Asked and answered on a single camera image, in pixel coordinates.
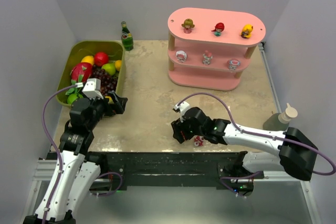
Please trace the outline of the pink planet toy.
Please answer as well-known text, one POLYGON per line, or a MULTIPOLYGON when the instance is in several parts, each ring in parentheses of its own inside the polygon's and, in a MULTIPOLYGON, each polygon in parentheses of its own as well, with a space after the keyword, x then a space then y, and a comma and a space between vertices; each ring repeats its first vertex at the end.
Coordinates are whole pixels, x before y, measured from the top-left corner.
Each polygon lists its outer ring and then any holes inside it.
POLYGON ((240 66, 240 61, 237 59, 228 60, 227 66, 230 71, 235 71, 240 66))

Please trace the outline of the yellow-haired doll toy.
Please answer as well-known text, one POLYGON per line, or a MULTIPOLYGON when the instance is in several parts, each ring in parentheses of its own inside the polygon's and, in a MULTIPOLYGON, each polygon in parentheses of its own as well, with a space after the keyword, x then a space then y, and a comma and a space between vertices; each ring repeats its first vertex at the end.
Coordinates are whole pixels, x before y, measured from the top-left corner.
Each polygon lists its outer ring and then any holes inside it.
POLYGON ((241 36, 242 38, 245 38, 245 39, 250 38, 253 29, 254 29, 253 25, 251 25, 251 24, 246 24, 246 25, 243 27, 243 29, 242 29, 242 31, 241 31, 241 33, 240 33, 240 36, 241 36))

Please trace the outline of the small pink figure toy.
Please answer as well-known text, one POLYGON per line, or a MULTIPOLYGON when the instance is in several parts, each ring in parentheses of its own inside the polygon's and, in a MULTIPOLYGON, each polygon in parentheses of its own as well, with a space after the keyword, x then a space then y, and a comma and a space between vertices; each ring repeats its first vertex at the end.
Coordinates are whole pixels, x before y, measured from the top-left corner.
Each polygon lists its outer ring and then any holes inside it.
POLYGON ((204 65, 207 65, 207 66, 208 66, 208 65, 211 64, 212 58, 213 58, 212 53, 206 50, 206 51, 203 53, 203 61, 202 61, 202 63, 203 63, 204 65))

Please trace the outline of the red white swirl toy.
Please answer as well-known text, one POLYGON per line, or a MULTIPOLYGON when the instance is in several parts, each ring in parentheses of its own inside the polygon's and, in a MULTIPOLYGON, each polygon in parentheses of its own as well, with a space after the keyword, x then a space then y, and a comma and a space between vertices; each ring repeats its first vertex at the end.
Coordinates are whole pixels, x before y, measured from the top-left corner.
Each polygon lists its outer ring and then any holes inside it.
POLYGON ((200 147, 200 146, 203 146, 203 143, 204 143, 204 138, 203 137, 197 136, 197 137, 194 138, 194 146, 200 147))

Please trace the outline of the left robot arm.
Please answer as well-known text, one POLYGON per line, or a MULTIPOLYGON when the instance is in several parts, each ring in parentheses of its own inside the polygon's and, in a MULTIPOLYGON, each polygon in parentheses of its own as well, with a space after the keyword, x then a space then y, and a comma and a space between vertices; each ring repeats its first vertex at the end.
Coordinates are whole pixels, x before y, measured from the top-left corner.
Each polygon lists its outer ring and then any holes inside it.
POLYGON ((123 114, 127 98, 114 91, 108 98, 79 98, 60 138, 57 163, 40 205, 24 223, 75 223, 79 206, 93 182, 107 176, 107 157, 88 151, 93 129, 105 116, 123 114))

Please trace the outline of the brown-haired doll toy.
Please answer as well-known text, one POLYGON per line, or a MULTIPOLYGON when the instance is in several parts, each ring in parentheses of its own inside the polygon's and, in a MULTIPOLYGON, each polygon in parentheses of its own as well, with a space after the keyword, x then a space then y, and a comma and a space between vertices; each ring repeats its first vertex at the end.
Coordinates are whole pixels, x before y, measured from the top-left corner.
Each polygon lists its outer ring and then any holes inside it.
POLYGON ((183 27, 183 32, 186 34, 190 34, 195 28, 195 24, 193 20, 190 18, 187 18, 185 21, 183 21, 181 26, 183 27))

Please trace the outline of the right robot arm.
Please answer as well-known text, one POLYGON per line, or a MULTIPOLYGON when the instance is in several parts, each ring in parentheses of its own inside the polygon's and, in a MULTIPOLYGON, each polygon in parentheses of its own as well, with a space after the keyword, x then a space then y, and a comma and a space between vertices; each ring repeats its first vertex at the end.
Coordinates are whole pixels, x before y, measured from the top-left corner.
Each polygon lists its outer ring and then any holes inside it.
POLYGON ((234 125, 224 119, 211 119, 200 108, 188 103, 175 106, 179 119, 171 123, 173 138, 183 143, 200 136, 212 144, 240 145, 256 149, 247 152, 232 165, 228 173, 281 171, 293 178, 309 181, 316 161, 317 147, 298 129, 265 131, 234 125))

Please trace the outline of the pink round toy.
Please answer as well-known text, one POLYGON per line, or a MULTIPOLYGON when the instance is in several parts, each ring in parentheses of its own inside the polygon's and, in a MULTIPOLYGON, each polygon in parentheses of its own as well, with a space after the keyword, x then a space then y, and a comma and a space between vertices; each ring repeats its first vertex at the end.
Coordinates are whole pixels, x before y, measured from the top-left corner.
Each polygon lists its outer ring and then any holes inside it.
POLYGON ((175 56, 180 63, 184 63, 187 60, 187 53, 183 50, 177 51, 175 56))

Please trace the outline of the red-haired doll toy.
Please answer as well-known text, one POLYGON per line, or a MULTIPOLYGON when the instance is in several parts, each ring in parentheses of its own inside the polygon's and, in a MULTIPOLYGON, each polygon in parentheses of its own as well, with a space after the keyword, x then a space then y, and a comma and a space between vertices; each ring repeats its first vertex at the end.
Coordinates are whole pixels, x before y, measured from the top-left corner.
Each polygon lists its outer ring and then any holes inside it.
POLYGON ((221 36, 222 32, 225 29, 225 25, 223 23, 217 23, 214 27, 214 29, 212 30, 212 33, 216 36, 219 37, 221 36))

